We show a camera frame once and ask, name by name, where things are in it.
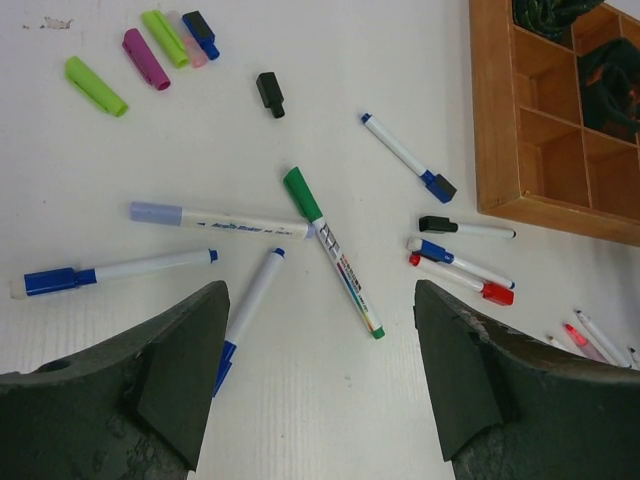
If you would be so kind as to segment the blue capped whiteboard marker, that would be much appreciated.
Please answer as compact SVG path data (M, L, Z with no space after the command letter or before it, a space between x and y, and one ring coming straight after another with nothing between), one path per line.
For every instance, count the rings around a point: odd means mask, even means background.
M604 351L615 361L615 363L624 368L631 368L631 362L622 354L622 352L613 344L613 342L599 329L599 327L586 315L582 310L574 311L580 323L589 331L597 343Z

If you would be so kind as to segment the pink highlighter pen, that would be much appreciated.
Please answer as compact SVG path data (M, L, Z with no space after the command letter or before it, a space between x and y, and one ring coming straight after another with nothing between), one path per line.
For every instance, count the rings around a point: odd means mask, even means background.
M563 323L563 328L585 357L597 362L609 363L604 355L576 327L569 323Z

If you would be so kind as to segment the magenta pen cap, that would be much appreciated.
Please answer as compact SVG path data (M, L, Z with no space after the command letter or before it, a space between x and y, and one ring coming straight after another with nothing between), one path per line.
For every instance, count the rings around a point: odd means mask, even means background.
M137 28L124 33L122 47L142 78L158 91L166 90L171 81Z

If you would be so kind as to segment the magenta capped marker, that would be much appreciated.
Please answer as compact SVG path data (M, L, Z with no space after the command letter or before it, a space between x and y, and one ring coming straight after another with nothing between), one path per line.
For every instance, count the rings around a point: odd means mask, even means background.
M635 365L635 368L637 370L640 369L640 356L639 356L639 352L634 349L633 347L629 347L628 348L629 354L631 356L631 359L633 361L633 364Z

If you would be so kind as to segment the clear highlighter cap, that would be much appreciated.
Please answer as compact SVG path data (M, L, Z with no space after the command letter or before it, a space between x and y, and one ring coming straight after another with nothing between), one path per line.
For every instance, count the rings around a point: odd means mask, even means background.
M182 16L177 11L168 11L165 17L181 38L191 66L193 68L204 66L208 62L208 57L185 25Z

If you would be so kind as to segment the light green pen cap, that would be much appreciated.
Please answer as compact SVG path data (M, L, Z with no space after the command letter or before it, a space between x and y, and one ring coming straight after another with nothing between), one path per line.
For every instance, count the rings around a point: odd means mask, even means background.
M176 68L189 64L184 42L161 11L143 12L141 19Z

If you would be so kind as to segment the black pen cap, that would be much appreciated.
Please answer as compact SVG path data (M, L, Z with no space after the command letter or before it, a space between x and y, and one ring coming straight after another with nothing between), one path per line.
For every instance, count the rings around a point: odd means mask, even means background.
M274 72L263 72L258 75L256 85L263 102L275 119L285 116L284 96Z

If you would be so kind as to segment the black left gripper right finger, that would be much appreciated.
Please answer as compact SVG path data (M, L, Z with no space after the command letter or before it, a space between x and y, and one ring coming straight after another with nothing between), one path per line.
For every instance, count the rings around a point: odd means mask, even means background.
M456 478L638 478L638 371L556 349L428 280L414 319Z

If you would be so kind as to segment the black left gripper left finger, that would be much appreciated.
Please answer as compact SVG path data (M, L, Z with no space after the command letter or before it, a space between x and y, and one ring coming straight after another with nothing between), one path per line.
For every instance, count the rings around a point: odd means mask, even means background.
M226 283L213 281L99 344L2 375L2 478L187 478L229 309Z

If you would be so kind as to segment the blue pen cap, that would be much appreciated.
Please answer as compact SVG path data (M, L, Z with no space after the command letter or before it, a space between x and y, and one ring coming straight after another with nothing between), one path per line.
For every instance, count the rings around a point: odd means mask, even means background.
M207 57L210 60L218 59L220 52L216 46L215 33L202 14L198 10L188 12L182 15L182 20Z

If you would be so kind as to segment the dark green capped marker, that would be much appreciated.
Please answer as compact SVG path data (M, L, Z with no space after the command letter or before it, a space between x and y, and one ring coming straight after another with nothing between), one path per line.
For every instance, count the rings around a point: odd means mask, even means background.
M316 237L329 257L367 330L374 339L382 339L385 336L384 327L371 308L361 282L327 223L300 169L294 167L289 170L283 177L283 184L300 214L314 227Z

